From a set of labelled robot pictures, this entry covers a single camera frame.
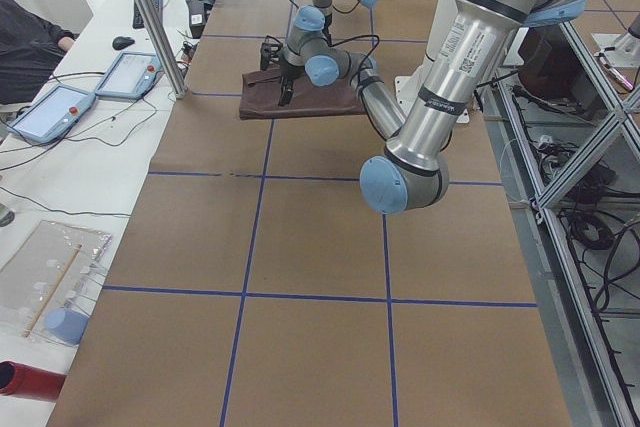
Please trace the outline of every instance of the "person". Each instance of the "person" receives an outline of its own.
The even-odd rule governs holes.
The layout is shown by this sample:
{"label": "person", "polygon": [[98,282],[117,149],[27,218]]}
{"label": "person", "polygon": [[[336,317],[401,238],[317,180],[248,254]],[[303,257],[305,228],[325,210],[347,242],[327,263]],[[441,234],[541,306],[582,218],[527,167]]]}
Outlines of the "person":
{"label": "person", "polygon": [[0,0],[0,104],[31,102],[74,42],[72,32]]}

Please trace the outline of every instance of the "red object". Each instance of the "red object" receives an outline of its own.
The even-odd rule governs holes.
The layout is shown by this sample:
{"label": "red object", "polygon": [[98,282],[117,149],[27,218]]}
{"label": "red object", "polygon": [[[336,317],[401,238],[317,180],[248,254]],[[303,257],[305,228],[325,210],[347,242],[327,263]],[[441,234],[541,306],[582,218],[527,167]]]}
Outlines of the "red object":
{"label": "red object", "polygon": [[55,402],[66,378],[30,365],[0,362],[0,395]]}

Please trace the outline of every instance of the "white desk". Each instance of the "white desk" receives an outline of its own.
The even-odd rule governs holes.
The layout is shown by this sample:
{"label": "white desk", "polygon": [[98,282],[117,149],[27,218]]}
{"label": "white desk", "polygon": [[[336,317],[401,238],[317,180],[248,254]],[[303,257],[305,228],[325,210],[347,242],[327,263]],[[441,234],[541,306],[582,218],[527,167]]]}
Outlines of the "white desk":
{"label": "white desk", "polygon": [[[164,0],[163,23],[174,52],[178,52],[183,36],[188,31],[187,7],[184,0]],[[118,35],[133,37],[135,44],[128,51],[153,52],[146,29],[131,27],[133,0],[107,0],[77,39],[55,71],[56,75],[73,72],[104,72],[118,52],[111,41]],[[99,77],[69,77],[62,81],[71,86],[92,90]],[[47,84],[41,94],[55,85]],[[157,108],[157,113],[144,122],[119,147],[108,147],[95,140],[86,142],[63,141],[39,159],[24,166],[0,172],[0,185],[30,197],[50,208],[67,211],[131,213],[149,160],[154,154],[173,107],[173,92],[166,78],[145,97]],[[84,130],[104,118],[114,116],[129,103],[99,100],[74,126],[69,135]],[[77,138],[99,137],[110,143],[120,142],[138,122],[154,109],[139,102],[115,120],[100,124]],[[17,137],[9,136],[0,146],[0,169],[34,157],[42,147],[2,153],[25,147]],[[113,240],[101,263],[109,266],[127,225],[127,218],[81,215],[70,217],[50,213],[40,207],[0,191],[0,202],[16,213],[10,225],[0,228],[0,268],[18,250],[41,220],[101,230],[113,235]],[[32,342],[0,327],[0,360],[14,360],[36,367],[66,372],[75,355],[75,349],[42,342]],[[2,425],[6,427],[38,427],[46,424],[53,409],[47,402],[0,397]]]}

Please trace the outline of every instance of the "barcode sticker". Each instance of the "barcode sticker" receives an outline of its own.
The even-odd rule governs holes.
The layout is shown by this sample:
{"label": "barcode sticker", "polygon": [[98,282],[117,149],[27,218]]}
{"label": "barcode sticker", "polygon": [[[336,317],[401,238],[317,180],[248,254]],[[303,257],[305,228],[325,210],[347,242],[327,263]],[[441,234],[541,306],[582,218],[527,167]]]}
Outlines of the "barcode sticker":
{"label": "barcode sticker", "polygon": [[485,61],[494,51],[496,36],[491,32],[476,31],[470,41],[463,42],[456,55],[450,60],[451,68],[471,77],[476,77]]}
{"label": "barcode sticker", "polygon": [[445,59],[449,59],[455,54],[456,49],[458,48],[458,44],[460,43],[460,39],[464,35],[465,25],[460,22],[454,22],[451,27],[451,31],[447,36],[447,39],[444,41],[444,45],[442,49],[440,49],[440,56]]}

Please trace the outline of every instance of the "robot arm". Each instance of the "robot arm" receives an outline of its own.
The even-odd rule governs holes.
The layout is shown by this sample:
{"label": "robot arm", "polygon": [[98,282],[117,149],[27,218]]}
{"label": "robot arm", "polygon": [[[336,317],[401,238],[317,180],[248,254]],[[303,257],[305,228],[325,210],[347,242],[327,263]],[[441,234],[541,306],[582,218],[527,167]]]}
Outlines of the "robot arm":
{"label": "robot arm", "polygon": [[[372,9],[378,0],[357,1]],[[278,50],[281,73],[281,95],[278,105],[286,105],[291,101],[293,82],[304,70],[315,85],[325,86],[338,78],[344,78],[350,70],[361,66],[364,56],[331,48],[329,27],[332,23],[332,13],[333,0],[313,0],[313,6],[305,6],[298,11],[286,44],[282,48],[275,47]],[[273,47],[268,43],[263,44],[263,70],[269,65],[268,58]]]}
{"label": "robot arm", "polygon": [[[329,46],[321,22],[328,11],[309,7],[315,9],[311,16],[301,9],[283,49],[281,67],[282,60],[285,69],[287,63],[298,69],[304,65],[315,85],[351,75],[372,124],[386,140],[384,156],[369,159],[360,174],[362,193],[379,212],[399,213],[442,198],[449,180],[440,150],[482,77],[502,62],[501,48],[511,34],[520,26],[571,20],[582,13],[586,0],[455,3],[457,16],[408,116],[377,77],[375,62]],[[313,22],[303,20],[303,15],[316,19],[312,30],[305,30]]]}

